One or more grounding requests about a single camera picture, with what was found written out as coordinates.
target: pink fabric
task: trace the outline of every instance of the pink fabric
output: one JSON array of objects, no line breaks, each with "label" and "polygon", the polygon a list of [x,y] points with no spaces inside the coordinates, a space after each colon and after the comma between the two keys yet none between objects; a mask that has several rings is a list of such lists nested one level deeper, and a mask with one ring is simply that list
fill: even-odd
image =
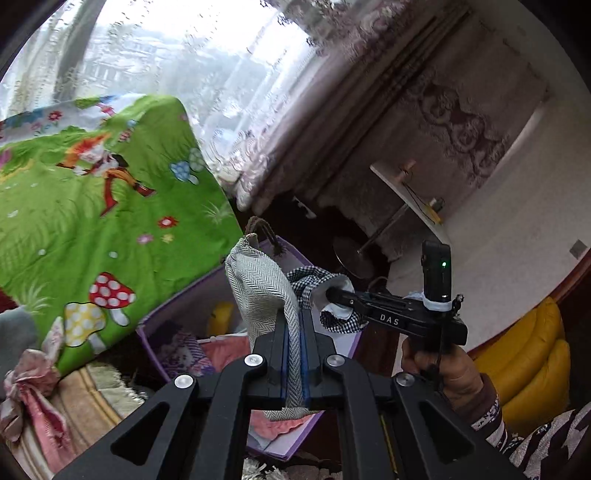
[{"label": "pink fabric", "polygon": [[[227,364],[233,362],[236,358],[251,353],[251,347],[246,335],[227,336],[222,340],[202,343],[201,347],[218,372],[221,372]],[[251,427],[262,438],[275,440],[282,433],[290,432],[299,427],[310,417],[311,415],[297,420],[271,421],[261,410],[253,410],[251,413]]]},{"label": "pink fabric", "polygon": [[60,381],[54,366],[64,339],[62,319],[51,326],[41,350],[25,350],[4,379],[7,399],[0,406],[0,432],[16,442],[22,432],[22,405],[27,408],[47,465],[58,472],[76,456],[66,419],[45,397]]},{"label": "pink fabric", "polygon": [[236,358],[251,354],[251,347],[246,335],[227,336],[222,340],[202,343],[201,348],[212,361],[217,372],[221,372],[227,364]]},{"label": "pink fabric", "polygon": [[269,420],[262,410],[253,410],[251,413],[251,427],[257,435],[267,440],[275,440],[282,433],[287,433],[305,423],[312,415],[306,415],[297,420]]}]

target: green blanket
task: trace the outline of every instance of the green blanket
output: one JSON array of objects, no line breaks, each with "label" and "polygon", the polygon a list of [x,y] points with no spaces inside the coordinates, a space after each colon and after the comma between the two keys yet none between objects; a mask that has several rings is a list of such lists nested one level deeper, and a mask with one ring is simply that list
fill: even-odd
[{"label": "green blanket", "polygon": [[182,104],[102,97],[0,123],[0,287],[67,374],[220,265],[242,232]]}]

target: red mushroom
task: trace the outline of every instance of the red mushroom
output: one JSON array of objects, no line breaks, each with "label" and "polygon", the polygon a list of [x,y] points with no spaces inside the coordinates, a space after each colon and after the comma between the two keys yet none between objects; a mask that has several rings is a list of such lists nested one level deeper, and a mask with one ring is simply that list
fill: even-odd
[{"label": "red mushroom", "polygon": [[90,301],[99,307],[109,309],[111,318],[117,325],[129,325],[129,319],[121,311],[135,300],[135,293],[131,288],[120,283],[114,275],[100,273],[89,290]]}]

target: yellow mushroom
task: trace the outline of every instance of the yellow mushroom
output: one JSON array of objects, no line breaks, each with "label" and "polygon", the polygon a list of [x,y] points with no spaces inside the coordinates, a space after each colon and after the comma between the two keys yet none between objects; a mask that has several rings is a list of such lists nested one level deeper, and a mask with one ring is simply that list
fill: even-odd
[{"label": "yellow mushroom", "polygon": [[105,315],[97,305],[69,303],[66,305],[64,317],[67,346],[80,346],[88,340],[95,355],[107,349],[97,334],[106,326]]}]

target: hand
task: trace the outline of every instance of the hand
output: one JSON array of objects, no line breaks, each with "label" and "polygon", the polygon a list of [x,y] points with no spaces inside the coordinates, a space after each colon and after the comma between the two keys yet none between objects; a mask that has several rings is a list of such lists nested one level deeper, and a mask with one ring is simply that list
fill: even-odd
[{"label": "hand", "polygon": [[[437,363],[437,353],[413,352],[407,338],[402,343],[402,369],[418,375]],[[443,393],[454,410],[466,405],[482,390],[483,383],[476,365],[468,354],[457,345],[441,357],[439,374],[443,379]]]}]

